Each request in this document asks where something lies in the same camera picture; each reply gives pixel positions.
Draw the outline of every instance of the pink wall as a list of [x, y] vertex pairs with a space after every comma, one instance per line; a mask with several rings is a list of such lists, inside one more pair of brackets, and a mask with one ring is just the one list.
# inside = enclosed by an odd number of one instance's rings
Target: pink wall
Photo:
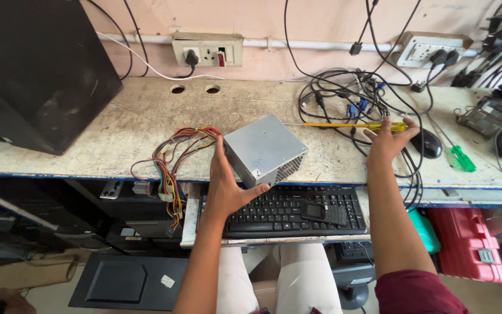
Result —
[[[123, 0], [94, 0], [105, 9], [122, 27], [125, 33], [134, 33]], [[171, 35], [176, 31], [240, 33], [245, 38], [284, 39], [284, 0], [128, 0], [144, 35]], [[377, 42], [395, 40], [406, 23], [417, 0], [381, 0], [373, 12]], [[496, 0], [422, 0], [408, 30], [433, 31], [468, 35], [474, 40], [485, 37], [480, 26], [501, 1]], [[83, 1], [95, 29], [104, 33], [118, 33], [115, 26], [90, 3]], [[366, 19], [364, 0], [290, 0], [288, 5], [288, 35], [291, 40], [344, 41], [358, 39]], [[373, 42], [369, 32], [364, 42]], [[138, 44], [131, 44], [142, 55]], [[104, 47], [119, 74], [129, 66], [128, 51], [113, 42], [104, 42]], [[150, 64], [165, 75], [183, 75], [175, 61], [171, 45], [146, 45]], [[295, 50], [298, 65], [308, 73], [323, 68], [348, 67], [374, 70], [380, 63], [377, 53], [365, 51], [350, 56], [347, 51]], [[463, 68], [457, 65], [443, 75], [437, 85], [446, 84]], [[131, 75], [144, 72], [140, 60], [133, 61]], [[403, 68], [414, 81], [425, 80], [427, 69]], [[278, 81], [300, 78], [287, 49], [244, 47], [242, 68], [197, 68], [195, 74], [213, 74], [227, 79]], [[389, 66], [381, 68], [380, 74], [392, 82], [405, 80]], [[147, 76], [157, 76], [149, 72]]]

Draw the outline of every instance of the hand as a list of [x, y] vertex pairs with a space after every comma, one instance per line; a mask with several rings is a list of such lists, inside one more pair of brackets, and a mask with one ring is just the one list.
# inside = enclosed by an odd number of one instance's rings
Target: hand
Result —
[[231, 213], [269, 189], [268, 184], [259, 184], [248, 190], [238, 187], [224, 154], [224, 138], [221, 135], [218, 136], [216, 150], [210, 164], [209, 195], [206, 199], [205, 213], [224, 221]]
[[364, 130], [363, 133], [373, 142], [371, 151], [367, 156], [367, 166], [375, 163], [382, 163], [390, 166], [396, 155], [406, 146], [406, 143], [419, 133], [419, 127], [414, 120], [404, 118], [404, 123], [408, 125], [408, 129], [402, 132], [390, 132], [390, 117], [386, 116], [382, 123], [381, 129], [375, 130], [375, 134], [369, 130]]

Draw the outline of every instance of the maroon sleeve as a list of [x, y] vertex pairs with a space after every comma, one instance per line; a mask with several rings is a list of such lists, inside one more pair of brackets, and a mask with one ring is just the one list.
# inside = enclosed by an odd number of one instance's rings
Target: maroon sleeve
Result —
[[380, 314], [469, 314], [437, 275], [420, 270], [381, 276], [375, 295]]

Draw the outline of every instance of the white pants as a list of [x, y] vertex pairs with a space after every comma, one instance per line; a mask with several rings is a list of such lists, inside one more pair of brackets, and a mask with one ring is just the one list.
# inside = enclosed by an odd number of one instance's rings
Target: white pants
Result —
[[[342, 314], [336, 283], [322, 244], [280, 246], [276, 314]], [[216, 314], [259, 310], [240, 247], [220, 249]]]

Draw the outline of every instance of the silver metal casing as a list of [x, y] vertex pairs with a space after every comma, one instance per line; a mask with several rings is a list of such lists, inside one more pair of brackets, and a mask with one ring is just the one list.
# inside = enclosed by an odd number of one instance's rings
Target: silver metal casing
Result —
[[301, 169], [309, 151], [274, 115], [224, 136], [224, 150], [247, 188], [281, 182]]

